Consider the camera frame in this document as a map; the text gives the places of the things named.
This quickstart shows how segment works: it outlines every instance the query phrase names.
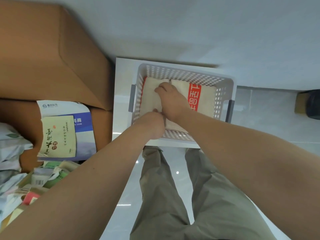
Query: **person's right arm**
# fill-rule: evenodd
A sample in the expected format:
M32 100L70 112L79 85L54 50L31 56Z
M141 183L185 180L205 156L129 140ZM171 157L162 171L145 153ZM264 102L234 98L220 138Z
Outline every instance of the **person's right arm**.
M320 239L320 157L276 136L193 111L169 83L155 91L162 113L188 131L214 165L288 237Z

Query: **perforated basket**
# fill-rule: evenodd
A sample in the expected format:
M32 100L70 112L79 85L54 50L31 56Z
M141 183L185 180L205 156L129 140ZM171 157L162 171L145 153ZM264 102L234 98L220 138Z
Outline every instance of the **perforated basket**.
M197 85L216 87L216 98L215 101L212 101L215 104L214 118L218 120L223 119L229 123L231 122L235 97L233 92L236 89L236 84L232 78L214 73L143 63L138 68L137 80L135 84L131 85L129 112L132 112L132 125L134 124L134 121L139 118L142 85L144 78L147 76L157 79L176 79ZM222 109L224 106L227 106L225 117L222 116ZM165 130L165 133L162 137L174 140L194 141L194 139L188 133L169 129Z

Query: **white table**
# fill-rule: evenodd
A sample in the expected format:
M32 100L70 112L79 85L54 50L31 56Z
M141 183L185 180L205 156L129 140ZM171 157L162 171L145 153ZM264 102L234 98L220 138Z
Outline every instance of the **white table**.
M140 64L149 63L155 65L163 65L172 68L183 68L188 70L197 70L202 72L213 72L225 74L223 70L208 67L199 67L192 65L177 65L161 62L151 62L145 60L133 60L125 58L117 58L115 64L115 85L114 85L114 109L113 109L113 126L112 140L117 138L125 129L131 125L132 113L129 112L129 101L131 84L137 79L138 67ZM173 140L160 138L158 140L150 140L149 146L162 147L182 147L182 148L199 148L196 142Z

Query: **forearm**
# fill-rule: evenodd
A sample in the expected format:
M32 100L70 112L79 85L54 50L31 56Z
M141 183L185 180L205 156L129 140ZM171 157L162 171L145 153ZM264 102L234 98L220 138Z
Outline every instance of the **forearm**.
M214 165L292 239L319 236L320 158L273 135L186 110L178 120Z
M70 173L1 234L1 239L99 239L150 139L132 126Z

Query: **khaki pants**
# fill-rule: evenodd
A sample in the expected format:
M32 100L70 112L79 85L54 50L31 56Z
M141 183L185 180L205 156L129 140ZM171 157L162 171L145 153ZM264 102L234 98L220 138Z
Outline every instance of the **khaki pants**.
M199 149L185 155L193 186L192 225L161 149L146 146L142 156L142 206L130 240L276 240L249 198Z

